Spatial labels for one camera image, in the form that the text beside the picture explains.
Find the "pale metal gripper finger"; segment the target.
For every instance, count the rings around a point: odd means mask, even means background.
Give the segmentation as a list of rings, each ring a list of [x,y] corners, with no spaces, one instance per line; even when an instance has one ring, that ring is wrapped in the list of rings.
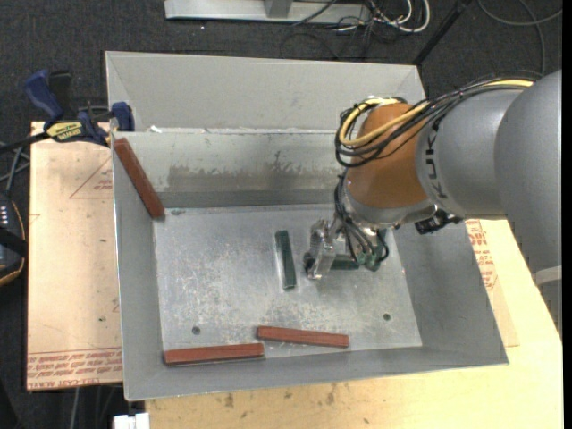
[[[322,252],[322,273],[329,273],[335,259],[335,244],[332,231],[329,227],[325,229]]]
[[[324,223],[316,222],[310,229],[309,250],[306,253],[306,272],[311,280],[319,279],[316,266],[319,264],[324,239]]]

